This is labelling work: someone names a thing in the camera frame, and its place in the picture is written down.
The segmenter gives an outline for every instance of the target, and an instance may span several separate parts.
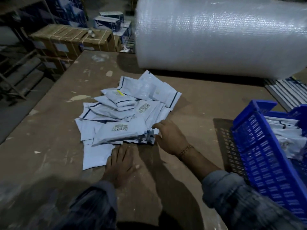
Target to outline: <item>gold bracelet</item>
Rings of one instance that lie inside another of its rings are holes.
[[[183,155],[184,155],[190,148],[193,148],[193,146],[192,146],[192,145],[189,145],[189,146],[187,146],[187,147],[185,147],[184,149],[181,150],[181,152],[179,153],[179,157],[178,157],[179,160],[182,161]]]

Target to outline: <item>barcode label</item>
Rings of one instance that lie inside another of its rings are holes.
[[[112,131],[127,131],[128,125],[127,124],[118,124],[115,125],[115,127],[112,128]]]
[[[142,106],[138,109],[138,111],[139,111],[140,113],[143,113],[143,112],[146,111],[149,107],[150,107],[150,105],[149,105],[148,103],[145,103],[144,105],[142,105]]]

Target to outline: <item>right hand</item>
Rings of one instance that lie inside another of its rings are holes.
[[[190,144],[180,129],[170,120],[162,120],[155,123],[152,129],[158,128],[161,136],[154,135],[159,146],[169,154],[179,156],[180,152]]]

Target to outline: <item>plastic crate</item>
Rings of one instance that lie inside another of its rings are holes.
[[[307,105],[289,113],[271,111],[276,105],[252,100],[234,120],[232,133],[250,185],[307,224],[307,156],[302,162],[286,158],[264,117],[299,120],[298,127],[307,136]]]

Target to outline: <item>bubble wrap roll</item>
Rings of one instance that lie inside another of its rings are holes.
[[[140,68],[283,79],[307,66],[307,6],[275,0],[139,0]]]

